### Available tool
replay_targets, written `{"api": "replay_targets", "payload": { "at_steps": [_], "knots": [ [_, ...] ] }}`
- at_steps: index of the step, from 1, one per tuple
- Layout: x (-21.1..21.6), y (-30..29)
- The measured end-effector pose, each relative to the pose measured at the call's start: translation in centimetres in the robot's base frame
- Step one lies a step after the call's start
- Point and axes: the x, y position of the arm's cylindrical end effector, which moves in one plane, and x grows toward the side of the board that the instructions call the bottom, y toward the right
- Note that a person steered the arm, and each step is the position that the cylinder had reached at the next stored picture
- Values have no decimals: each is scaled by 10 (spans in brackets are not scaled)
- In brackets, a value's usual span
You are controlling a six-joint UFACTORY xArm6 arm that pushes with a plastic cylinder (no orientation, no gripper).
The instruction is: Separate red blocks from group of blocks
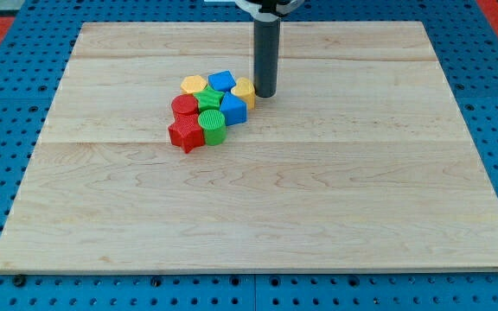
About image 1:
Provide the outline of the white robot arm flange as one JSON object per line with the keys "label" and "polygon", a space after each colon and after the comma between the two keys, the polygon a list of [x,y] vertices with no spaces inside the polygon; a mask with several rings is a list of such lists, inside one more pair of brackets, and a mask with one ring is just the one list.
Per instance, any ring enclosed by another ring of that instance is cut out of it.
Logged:
{"label": "white robot arm flange", "polygon": [[234,3],[256,21],[274,22],[301,7],[304,0],[235,0]]}

